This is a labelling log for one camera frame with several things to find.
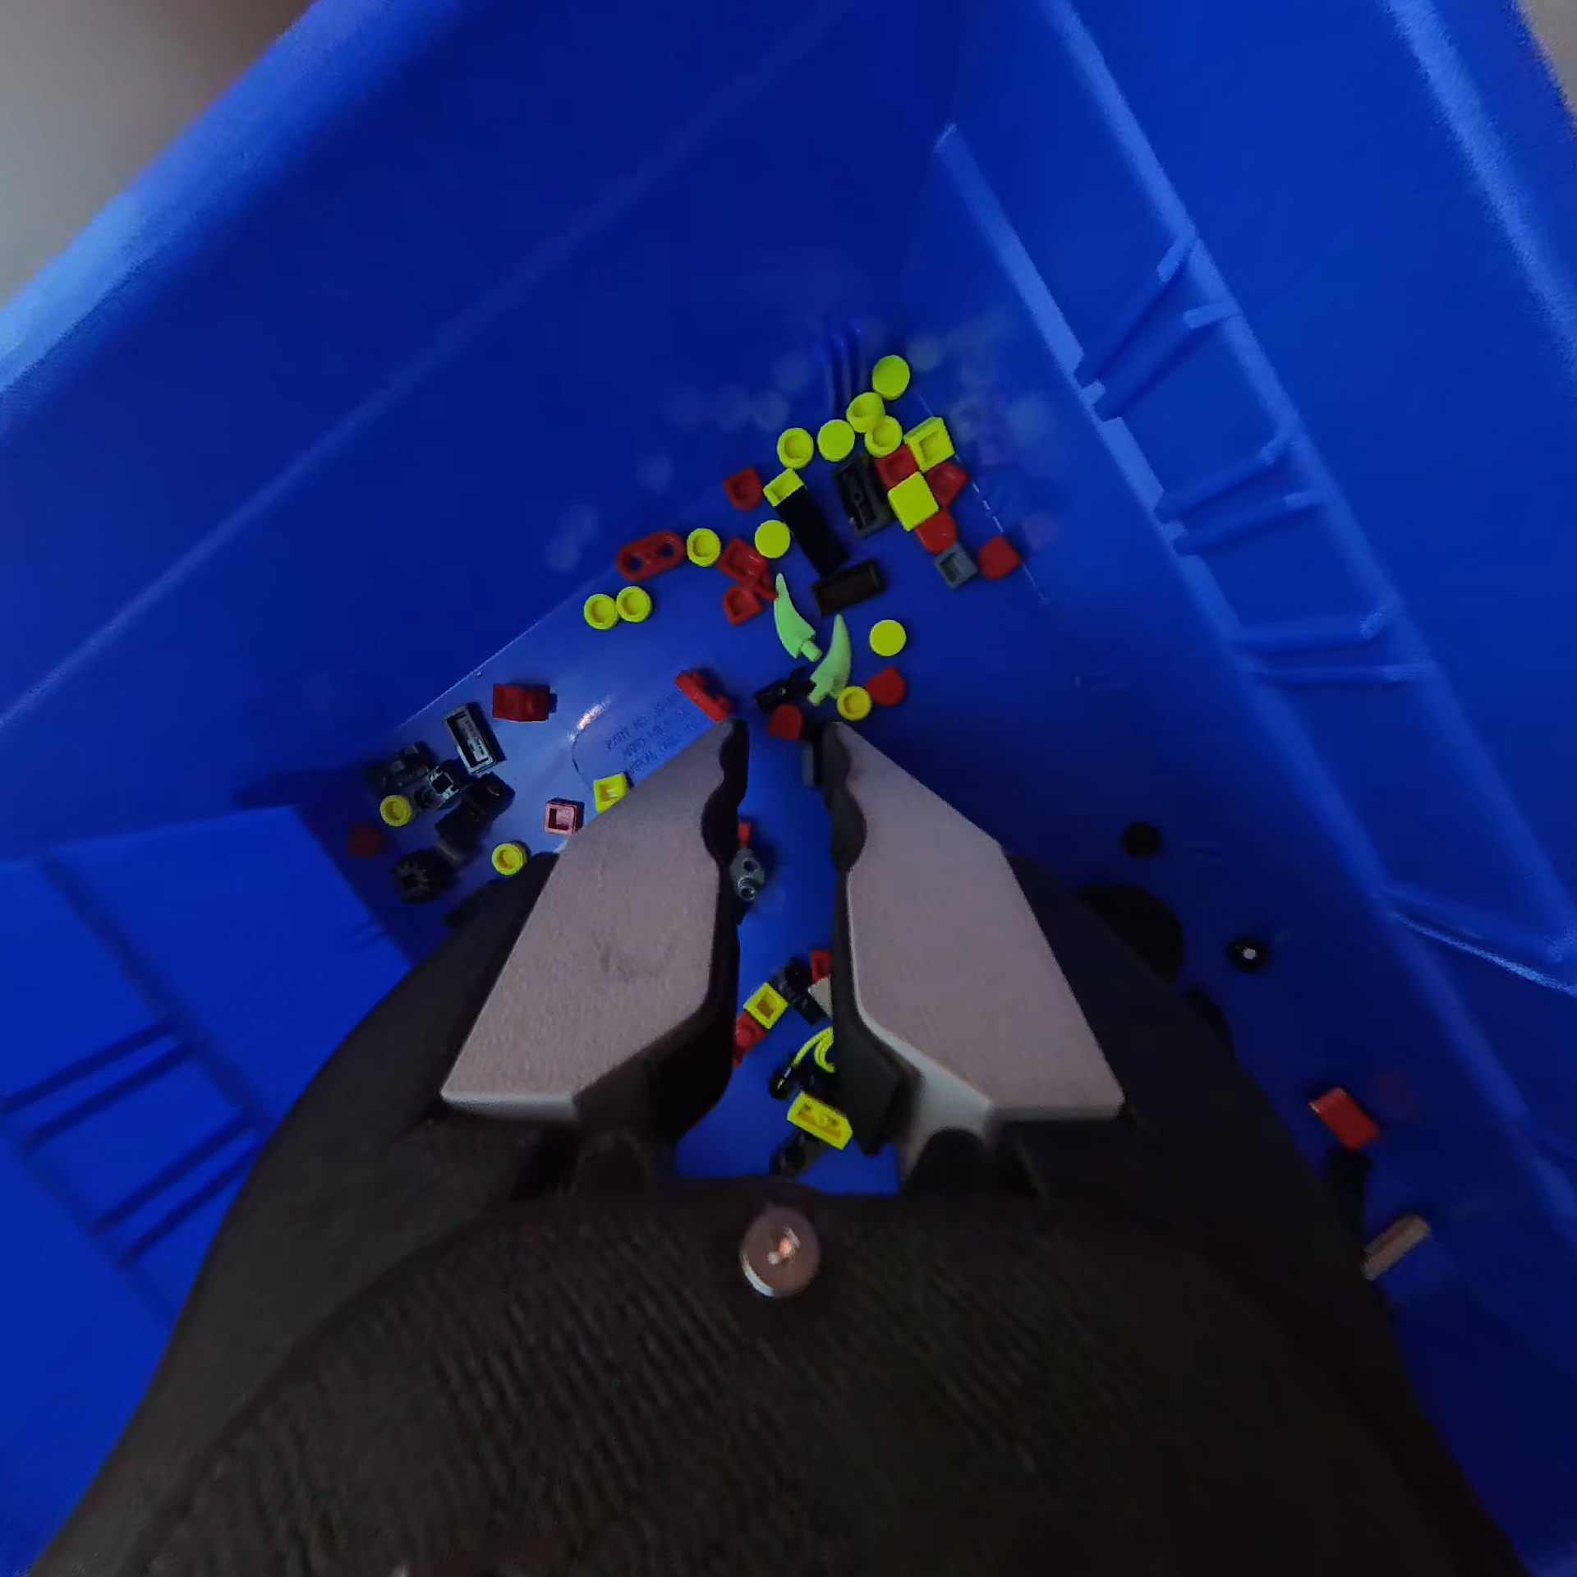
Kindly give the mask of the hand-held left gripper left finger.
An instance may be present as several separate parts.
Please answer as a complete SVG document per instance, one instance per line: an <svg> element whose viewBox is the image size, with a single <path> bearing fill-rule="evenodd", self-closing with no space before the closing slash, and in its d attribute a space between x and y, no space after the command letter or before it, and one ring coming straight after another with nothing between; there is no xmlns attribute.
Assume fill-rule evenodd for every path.
<svg viewBox="0 0 1577 1577"><path fill-rule="evenodd" d="M713 723L561 850L442 1100L486 1118L685 1138L733 1077L748 726Z"/></svg>

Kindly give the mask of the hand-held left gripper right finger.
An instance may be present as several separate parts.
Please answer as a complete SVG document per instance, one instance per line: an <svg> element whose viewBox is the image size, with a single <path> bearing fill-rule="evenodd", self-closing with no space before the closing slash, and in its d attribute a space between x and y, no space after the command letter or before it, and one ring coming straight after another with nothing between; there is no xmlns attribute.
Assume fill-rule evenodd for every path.
<svg viewBox="0 0 1577 1577"><path fill-rule="evenodd" d="M818 742L832 828L835 1065L860 1150L1101 1123L1121 1083L985 828L844 723Z"/></svg>

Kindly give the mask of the pile of lego pieces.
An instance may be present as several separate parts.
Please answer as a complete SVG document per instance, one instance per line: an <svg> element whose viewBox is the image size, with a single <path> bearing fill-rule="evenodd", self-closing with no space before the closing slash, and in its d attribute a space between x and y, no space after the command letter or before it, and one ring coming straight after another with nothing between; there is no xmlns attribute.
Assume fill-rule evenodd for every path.
<svg viewBox="0 0 1577 1577"><path fill-rule="evenodd" d="M921 424L924 438L901 435L893 399L910 383L910 364L905 356L883 356L874 364L871 390L858 392L847 411L835 411L835 418L822 424L812 438L803 426L783 430L777 438L777 477L764 479L760 466L747 466L725 477L725 493L738 509L761 509L767 516L753 526L753 538L722 538L720 530L698 526L685 542L690 563L716 565L726 576L722 609L730 624L748 623L764 609L773 609L777 636L789 640L789 673L776 675L753 694L753 709L764 722L764 738L785 740L799 750L804 782L822 793L822 736L830 726L832 710L842 723L866 722L883 709L897 709L906 697L906 678L897 664L897 655L906 643L901 620L883 618L871 623L869 673L854 670L854 638L847 638L847 612L886 593L883 563L871 556L854 559L847 545L838 537L827 509L812 493L810 463L832 466L832 487L839 509L847 516L847 530L869 538L889 528L893 516L893 487L911 487L911 477L924 475L937 500L937 509L918 521L915 542L937 561L946 585L968 581L976 568L988 579L1008 576L1020 565L1020 553L1011 537L1000 530L981 542L981 556L973 559L957 538L954 502L970 482L968 470L954 457L954 442L941 415ZM816 572L816 581L804 591L816 620L832 623L822 651L812 634L816 620L792 600L783 579L783 559L799 550ZM658 572L678 565L681 542L677 530L661 530L619 550L616 593L598 591L586 600L583 618L594 631L611 631L637 624L653 614L653 595L647 581ZM701 718L705 723L733 718L733 699L720 690L713 673L688 667L678 673L677 706L681 717L681 742L690 742ZM441 709L441 748L410 733L398 738L394 748L380 750L375 762L366 765L362 774L368 793L379 800L379 816L386 828L406 828L430 821L427 841L433 847L409 850L391 870L391 880L403 900L438 900L457 890L468 862L480 858L488 847L497 884L527 870L529 852L521 840L510 841L497 835L497 823L513 804L515 786L501 778L506 750L497 738L501 723L548 726L559 709L552 686L540 682L497 682L488 709L476 697ZM607 733L607 758L614 762L619 746L619 765L602 765L602 756L587 742L574 742L571 756L576 773L586 778L604 812L626 800L637 778L655 773L658 746L642 742L638 726ZM752 819L741 819L730 866L733 914L742 919L771 884L767 864L773 841L761 845ZM1213 1027L1213 1036L1231 1055L1228 1021L1220 1002L1198 984L1181 981L1188 963L1184 919L1145 884L1134 882L1086 882L1075 890L1084 911L1094 914L1123 947L1142 961L1142 965L1181 993L1192 1013ZM822 1153L847 1150L854 1145L850 1100L844 1077L838 1071L835 1036L835 950L816 947L808 954L792 954L764 984L748 993L741 1002L734 1024L734 1065L747 1063L761 1040L776 1033L785 1016L799 1013L810 1024L810 1036L792 1055L783 1055L767 1077L767 1094L785 1108L783 1141L773 1150L771 1170L781 1177L799 1177L816 1165ZM1362 1275L1371 1283L1396 1277L1396 1265L1406 1263L1412 1253L1429 1242L1429 1224L1420 1212L1401 1212L1383 1224L1383 1232L1367 1232L1367 1189L1374 1145L1382 1141L1382 1127L1374 1112L1342 1083L1314 1082L1310 1098L1312 1116L1322 1123L1331 1143L1322 1153L1322 1177L1333 1208L1362 1249Z"/></svg>

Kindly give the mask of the blue plastic bin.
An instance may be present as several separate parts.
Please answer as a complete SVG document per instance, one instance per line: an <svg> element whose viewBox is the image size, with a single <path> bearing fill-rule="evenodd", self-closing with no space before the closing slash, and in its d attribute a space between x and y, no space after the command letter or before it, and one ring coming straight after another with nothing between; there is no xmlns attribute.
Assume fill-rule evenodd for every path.
<svg viewBox="0 0 1577 1577"><path fill-rule="evenodd" d="M1518 2L316 2L2 306L2 1572L497 840L753 723L742 990L823 947L792 664L681 561L901 356L950 585L866 736L1361 1106L1416 1386L1575 1574L1575 93Z"/></svg>

